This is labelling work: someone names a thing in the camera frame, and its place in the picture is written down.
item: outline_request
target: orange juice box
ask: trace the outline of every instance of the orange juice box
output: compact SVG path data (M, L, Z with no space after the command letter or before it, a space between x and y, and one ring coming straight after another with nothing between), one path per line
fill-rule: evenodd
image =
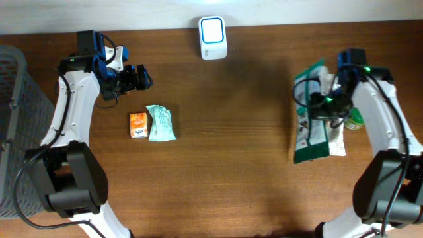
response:
M148 137L147 113L130 114L131 138Z

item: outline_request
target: mesh basket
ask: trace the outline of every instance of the mesh basket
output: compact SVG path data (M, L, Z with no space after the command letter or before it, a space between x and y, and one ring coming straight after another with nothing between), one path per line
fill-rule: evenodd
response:
M48 131L53 104L26 70L23 53L0 46L0 219L18 218L12 187L27 149L36 149ZM18 203L26 216L42 209L28 174L18 187Z

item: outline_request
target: wooden table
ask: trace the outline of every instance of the wooden table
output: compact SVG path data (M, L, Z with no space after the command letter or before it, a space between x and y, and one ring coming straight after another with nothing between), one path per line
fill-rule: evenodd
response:
M228 55L204 61L198 31L105 32L145 64L154 87L94 108L90 148L107 173L109 203L136 237L252 237L314 230L352 205L352 189L372 159L365 130L345 131L347 157L293 164L293 78L337 53L367 50L388 67L408 123L423 140L423 21L302 24L227 29ZM25 53L31 76L52 102L51 69L76 50L76 35L1 36ZM176 141L131 139L128 113L160 104L173 116ZM63 222L43 212L40 224ZM392 237L421 237L408 226ZM78 227L38 231L1 221L0 237L84 237Z

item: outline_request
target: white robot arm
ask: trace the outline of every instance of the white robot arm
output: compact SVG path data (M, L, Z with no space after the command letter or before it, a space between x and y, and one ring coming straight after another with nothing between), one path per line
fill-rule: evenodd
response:
M103 38L113 48L105 47ZM42 147L26 152L33 161L28 173L47 211L69 218L89 237L131 238L132 232L107 202L107 177L89 149L89 129L100 93L117 103L119 95L148 89L153 82L143 65L137 66L138 74L134 66L124 66L127 49L116 47L107 36L93 30L78 32L77 43L78 53L62 59L58 68L59 98Z
M320 224L315 236L368 238L408 224L422 223L423 146L412 133L398 104L389 71L368 67L363 50L342 52L339 61L341 89L330 95L334 97L334 104L311 109L312 117L328 120L342 115L350 106L357 108L364 119L374 159L354 188L353 206L336 219ZM321 99L322 96L315 95L315 102ZM411 180L407 186L403 186L404 177ZM393 193L397 196L391 211L386 212Z

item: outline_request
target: white device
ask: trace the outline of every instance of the white device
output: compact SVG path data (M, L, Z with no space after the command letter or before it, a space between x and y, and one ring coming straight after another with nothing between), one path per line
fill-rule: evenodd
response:
M203 17L198 21L201 57L204 60L223 59L227 55L225 21L219 16Z

